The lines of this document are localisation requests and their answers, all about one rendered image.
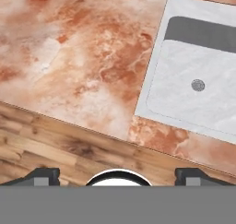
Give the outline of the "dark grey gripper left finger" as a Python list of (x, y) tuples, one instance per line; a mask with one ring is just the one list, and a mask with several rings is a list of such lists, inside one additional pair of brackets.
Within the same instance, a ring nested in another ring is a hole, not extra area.
[(24, 177), (0, 183), (0, 186), (59, 186), (59, 176), (58, 168), (37, 168)]

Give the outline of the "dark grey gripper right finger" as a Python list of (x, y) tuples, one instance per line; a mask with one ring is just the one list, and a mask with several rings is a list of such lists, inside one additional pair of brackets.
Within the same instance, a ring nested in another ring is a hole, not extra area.
[(198, 168), (176, 168), (174, 173), (176, 186), (231, 186), (231, 183), (210, 177)]

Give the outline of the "black and white round knob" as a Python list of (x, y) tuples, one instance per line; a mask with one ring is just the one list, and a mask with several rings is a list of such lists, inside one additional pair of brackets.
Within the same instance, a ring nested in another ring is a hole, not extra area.
[(87, 186), (151, 186), (151, 182), (135, 171), (110, 169), (94, 175)]

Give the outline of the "white marble sink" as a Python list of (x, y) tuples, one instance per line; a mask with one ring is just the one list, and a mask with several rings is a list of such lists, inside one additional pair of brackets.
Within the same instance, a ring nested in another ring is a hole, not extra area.
[(167, 0), (135, 115), (236, 144), (236, 6)]

